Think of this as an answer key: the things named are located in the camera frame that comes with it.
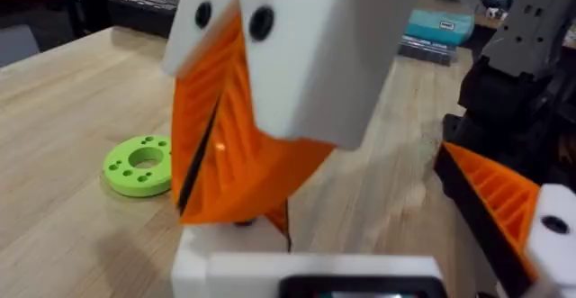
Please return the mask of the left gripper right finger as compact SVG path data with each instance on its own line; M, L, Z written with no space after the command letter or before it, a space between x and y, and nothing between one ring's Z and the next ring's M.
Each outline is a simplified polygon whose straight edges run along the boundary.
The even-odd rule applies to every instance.
M434 170L497 278L500 297L575 298L575 193L538 185L444 141Z

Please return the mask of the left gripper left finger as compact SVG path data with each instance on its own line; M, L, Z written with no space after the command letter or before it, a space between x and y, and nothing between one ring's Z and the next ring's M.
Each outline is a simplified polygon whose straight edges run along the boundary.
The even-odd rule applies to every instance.
M185 225L170 275L174 297L206 297L209 258L218 253L285 253L290 241L267 219Z

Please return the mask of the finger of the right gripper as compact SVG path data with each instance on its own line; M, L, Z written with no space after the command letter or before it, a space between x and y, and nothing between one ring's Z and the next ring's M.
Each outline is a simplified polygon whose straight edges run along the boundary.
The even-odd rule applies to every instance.
M356 149L416 0L238 0L186 224L284 222L334 149Z
M175 77L172 181L184 209L193 193L239 29L238 0L179 0L163 69Z

